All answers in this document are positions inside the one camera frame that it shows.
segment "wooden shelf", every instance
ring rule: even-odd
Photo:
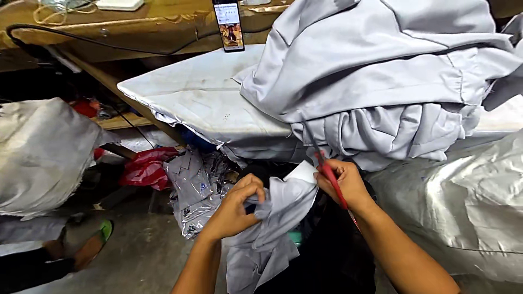
[[[148,126],[153,124],[150,120],[144,117],[139,117],[132,112],[125,113],[123,114],[123,116],[125,116],[135,127]],[[93,117],[91,118],[91,120],[106,130],[116,130],[132,127],[121,116],[116,116],[111,119],[104,120],[100,120],[96,117]]]

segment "red plastic bag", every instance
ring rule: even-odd
[[[136,157],[126,164],[126,169],[118,183],[121,186],[151,186],[156,190],[163,190],[170,181],[163,169],[163,162],[178,151],[174,147],[160,147],[138,152]]]

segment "scissor handle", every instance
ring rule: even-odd
[[[345,201],[345,198],[343,198],[342,190],[339,188],[338,185],[338,179],[334,175],[334,172],[332,171],[332,168],[328,166],[327,164],[324,164],[322,166],[322,173],[323,175],[331,182],[332,186],[334,187],[334,190],[336,191],[336,195],[338,195],[338,199],[341,202],[340,206],[343,209],[347,209],[347,202]]]

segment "scissor blade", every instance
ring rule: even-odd
[[[316,149],[316,152],[318,153],[318,161],[320,162],[320,166],[323,166],[323,164],[325,162],[325,158],[323,157],[323,154],[320,151],[320,146],[318,145],[318,142],[316,142],[316,140],[312,134],[311,127],[309,126],[309,123],[305,120],[303,114],[302,114],[302,118],[303,118],[302,123],[305,126],[305,131],[307,132],[307,135],[309,136],[309,139],[311,140],[312,145],[314,146],[314,149]]]

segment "black cable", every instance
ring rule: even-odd
[[[269,27],[260,28],[260,29],[256,29],[256,30],[245,30],[243,32],[244,33],[257,33],[257,32],[266,31],[266,30],[271,29],[271,28],[272,28],[272,25],[270,25]],[[86,37],[78,36],[78,35],[75,35],[75,34],[72,34],[72,33],[64,32],[64,31],[60,31],[60,30],[56,30],[56,29],[51,29],[51,28],[43,27],[43,26],[30,25],[30,24],[13,24],[13,25],[8,26],[5,29],[5,32],[6,32],[7,36],[11,38],[13,43],[16,44],[19,47],[22,47],[23,44],[25,44],[25,43],[22,40],[20,40],[20,39],[18,39],[18,38],[13,36],[13,30],[16,30],[16,29],[41,30],[41,31],[51,32],[51,33],[55,33],[55,34],[58,34],[58,35],[63,35],[63,36],[66,36],[66,37],[70,37],[70,38],[74,38],[74,39],[78,39],[78,40],[82,40],[82,41],[98,44],[98,45],[101,45],[101,46],[111,47],[111,48],[114,48],[114,49],[135,51],[135,52],[148,53],[148,54],[156,54],[156,55],[172,55],[172,54],[180,51],[181,49],[191,45],[192,43],[194,43],[194,42],[196,42],[196,41],[198,41],[200,39],[220,34],[220,31],[214,31],[214,32],[205,33],[202,36],[198,36],[197,35],[195,40],[192,40],[192,41],[190,41],[188,43],[183,44],[181,47],[177,48],[176,50],[173,50],[171,52],[161,52],[161,51],[148,51],[148,50],[141,50],[141,49],[136,49],[136,48],[123,47],[123,46],[118,46],[118,45],[111,45],[111,44],[100,42],[100,41],[97,41],[97,40],[94,40],[94,39],[91,39],[91,38],[86,38]]]
[[[151,143],[147,137],[142,133],[142,131],[140,131],[140,129],[133,125],[125,116],[123,116],[123,114],[114,106],[113,102],[109,102],[109,104],[111,105],[111,107],[132,127],[134,128],[136,131],[138,131],[138,133],[140,133],[140,135],[142,135],[142,137],[149,143],[149,145],[151,145],[151,147],[154,149],[154,145],[153,143]]]

